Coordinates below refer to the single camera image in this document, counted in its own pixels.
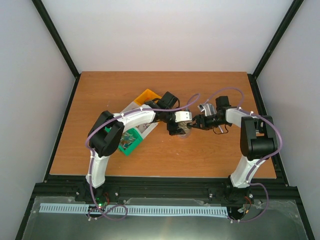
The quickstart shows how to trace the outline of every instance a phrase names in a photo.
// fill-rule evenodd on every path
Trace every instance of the gray wall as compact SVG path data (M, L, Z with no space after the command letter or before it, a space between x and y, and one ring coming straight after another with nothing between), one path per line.
M43 0L79 71L253 72L292 0Z
M304 1L258 78L279 127L283 164L320 239L320 1Z
M0 238L12 240L74 80L31 0L1 1L0 23Z

